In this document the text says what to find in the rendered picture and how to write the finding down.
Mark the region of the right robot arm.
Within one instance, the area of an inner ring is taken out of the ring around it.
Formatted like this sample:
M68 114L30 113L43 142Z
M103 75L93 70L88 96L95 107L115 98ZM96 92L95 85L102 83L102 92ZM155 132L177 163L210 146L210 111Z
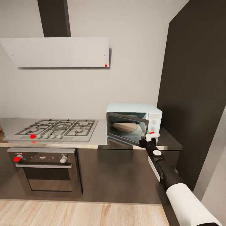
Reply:
M139 140L139 146L146 148L148 161L164 187L180 226L222 226L186 186L177 169L165 160L156 147L155 137L159 136L159 133L146 134L145 139Z

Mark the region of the microwave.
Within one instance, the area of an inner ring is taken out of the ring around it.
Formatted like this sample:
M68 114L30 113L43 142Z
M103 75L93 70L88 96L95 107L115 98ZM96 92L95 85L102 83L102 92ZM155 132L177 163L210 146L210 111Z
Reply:
M150 103L110 103L105 111L106 135L139 146L146 134L159 133L162 111Z

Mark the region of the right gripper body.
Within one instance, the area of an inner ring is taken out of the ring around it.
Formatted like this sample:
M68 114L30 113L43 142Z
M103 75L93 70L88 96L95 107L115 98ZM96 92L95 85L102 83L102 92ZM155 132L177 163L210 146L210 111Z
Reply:
M150 145L156 146L156 138L155 137L151 138L151 142L148 142L144 139L139 140L139 146L141 148L146 148L146 150L147 150L148 146L150 146Z

